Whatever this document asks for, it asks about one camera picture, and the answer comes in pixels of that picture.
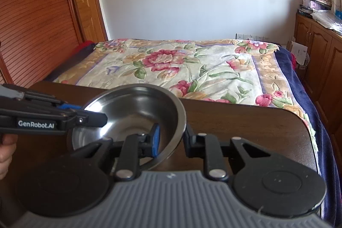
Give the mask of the person left hand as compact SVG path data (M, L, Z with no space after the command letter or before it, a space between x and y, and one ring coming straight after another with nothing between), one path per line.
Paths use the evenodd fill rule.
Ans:
M0 180L7 175L12 157L17 148L18 135L4 134L0 147Z

